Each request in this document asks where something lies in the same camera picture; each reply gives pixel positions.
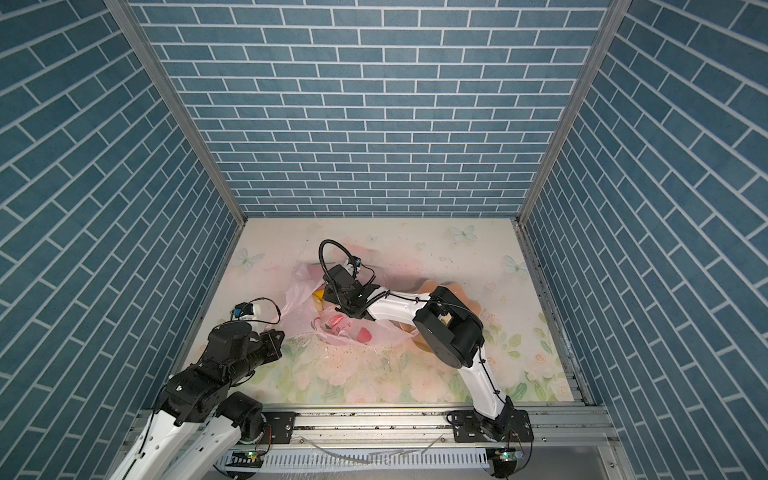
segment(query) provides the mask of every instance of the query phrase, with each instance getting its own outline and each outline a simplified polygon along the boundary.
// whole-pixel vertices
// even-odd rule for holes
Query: blue brick wall
[[[250,216],[510,217],[608,0],[165,3],[131,4]]]
[[[101,0],[0,12],[0,477],[91,478],[235,226]]]
[[[531,217],[638,478],[768,478],[768,8],[634,0]]]

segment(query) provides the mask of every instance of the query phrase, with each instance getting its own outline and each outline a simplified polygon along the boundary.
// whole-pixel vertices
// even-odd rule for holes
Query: pink plastic bag
[[[381,281],[386,284],[386,273],[378,267],[376,280],[377,283]],[[313,333],[330,345],[379,346],[404,342],[419,334],[418,330],[405,332],[388,320],[372,322],[349,318],[337,312],[335,305],[327,306],[318,313],[318,300],[312,294],[323,284],[320,266],[302,264],[296,268],[293,281],[286,290],[283,319],[280,322],[286,337]]]

